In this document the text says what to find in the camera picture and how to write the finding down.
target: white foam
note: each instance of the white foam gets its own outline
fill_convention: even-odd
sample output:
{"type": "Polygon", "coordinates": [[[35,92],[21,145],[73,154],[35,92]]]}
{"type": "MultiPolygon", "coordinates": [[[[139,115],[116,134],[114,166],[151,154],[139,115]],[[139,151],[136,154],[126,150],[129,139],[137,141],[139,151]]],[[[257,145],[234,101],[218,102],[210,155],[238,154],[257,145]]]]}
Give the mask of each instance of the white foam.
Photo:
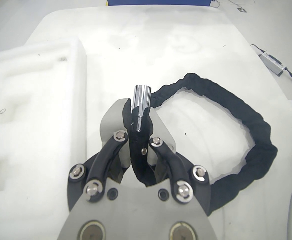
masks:
{"type": "Polygon", "coordinates": [[[86,160],[86,53],[77,38],[0,52],[0,239],[56,239],[67,175],[86,160]]]}

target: screw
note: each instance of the screw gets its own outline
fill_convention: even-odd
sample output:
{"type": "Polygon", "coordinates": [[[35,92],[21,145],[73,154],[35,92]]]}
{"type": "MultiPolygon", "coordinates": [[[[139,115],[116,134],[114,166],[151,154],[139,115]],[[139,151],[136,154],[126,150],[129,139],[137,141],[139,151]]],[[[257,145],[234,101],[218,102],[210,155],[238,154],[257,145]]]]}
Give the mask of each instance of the screw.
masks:
{"type": "Polygon", "coordinates": [[[159,138],[159,137],[154,137],[154,138],[153,138],[153,143],[154,143],[155,145],[158,145],[158,144],[160,143],[160,138],[159,138]]]}
{"type": "Polygon", "coordinates": [[[125,133],[124,132],[118,132],[117,134],[116,134],[116,138],[118,139],[118,140],[121,140],[121,139],[123,139],[125,137],[125,133]]]}
{"type": "Polygon", "coordinates": [[[74,174],[74,176],[78,176],[81,173],[82,169],[80,167],[75,167],[72,171],[72,173],[74,174]]]}
{"type": "Polygon", "coordinates": [[[189,188],[187,185],[181,185],[178,187],[178,194],[184,198],[189,196],[189,188]]]}
{"type": "Polygon", "coordinates": [[[198,168],[196,173],[199,177],[205,176],[205,170],[203,170],[202,168],[198,168]]]}
{"type": "Polygon", "coordinates": [[[86,193],[89,195],[89,196],[95,196],[98,192],[98,185],[93,183],[93,184],[90,184],[87,189],[86,189],[86,193]]]}
{"type": "Polygon", "coordinates": [[[142,149],[141,149],[141,154],[142,154],[142,155],[146,155],[146,154],[147,154],[147,149],[142,148],[142,149]]]}
{"type": "Polygon", "coordinates": [[[82,164],[77,164],[69,173],[69,177],[73,180],[78,180],[84,175],[85,167],[82,164]]]}

